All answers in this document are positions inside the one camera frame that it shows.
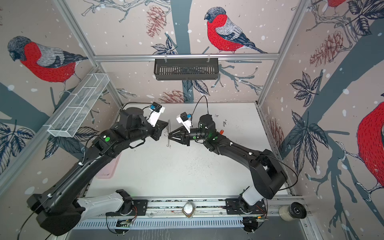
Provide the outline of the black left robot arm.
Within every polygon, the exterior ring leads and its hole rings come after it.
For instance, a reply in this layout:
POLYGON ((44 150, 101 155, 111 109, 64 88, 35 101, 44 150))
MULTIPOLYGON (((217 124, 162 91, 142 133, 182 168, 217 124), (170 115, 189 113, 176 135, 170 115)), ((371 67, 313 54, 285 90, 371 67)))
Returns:
POLYGON ((120 111, 119 121, 100 133, 82 160, 75 164, 55 185, 43 194, 33 194, 27 200, 29 208, 37 214, 39 226, 54 236, 72 230, 79 222, 107 213, 122 216, 138 214, 132 197, 125 190, 113 194, 79 198, 80 192, 97 173, 122 151, 133 149, 133 142, 143 145, 146 138, 157 141, 168 122, 159 119, 164 107, 154 103, 151 116, 146 118, 140 108, 120 111))

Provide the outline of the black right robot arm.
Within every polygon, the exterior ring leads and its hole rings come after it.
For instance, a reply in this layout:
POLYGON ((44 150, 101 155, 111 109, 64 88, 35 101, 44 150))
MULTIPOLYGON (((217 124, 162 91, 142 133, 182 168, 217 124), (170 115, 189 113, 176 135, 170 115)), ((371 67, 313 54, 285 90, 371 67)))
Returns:
POLYGON ((189 146, 191 141, 202 140, 212 153, 228 157, 249 169, 253 186, 245 189, 240 197, 249 206, 261 199, 271 200, 284 185, 288 176, 274 154, 265 149, 257 151, 241 146, 221 134, 216 129, 212 115, 200 117, 198 126, 192 128, 188 117, 178 117, 183 126, 172 131, 168 139, 189 146))

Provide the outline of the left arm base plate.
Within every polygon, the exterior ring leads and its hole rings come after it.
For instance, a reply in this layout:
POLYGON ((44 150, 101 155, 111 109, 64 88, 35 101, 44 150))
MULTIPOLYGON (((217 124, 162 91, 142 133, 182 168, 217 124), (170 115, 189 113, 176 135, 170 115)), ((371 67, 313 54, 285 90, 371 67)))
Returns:
POLYGON ((148 200, 124 201, 123 205, 116 212, 106 213, 108 217, 119 216, 145 216, 148 206, 148 200))

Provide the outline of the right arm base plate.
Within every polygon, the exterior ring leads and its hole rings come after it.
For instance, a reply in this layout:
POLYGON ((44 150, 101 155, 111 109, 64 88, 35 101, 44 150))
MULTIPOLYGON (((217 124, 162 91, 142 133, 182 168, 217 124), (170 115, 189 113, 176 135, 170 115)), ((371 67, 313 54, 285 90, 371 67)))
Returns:
POLYGON ((251 206, 241 198, 225 199, 223 209, 226 210, 228 215, 264 215, 267 211, 263 200, 251 206))

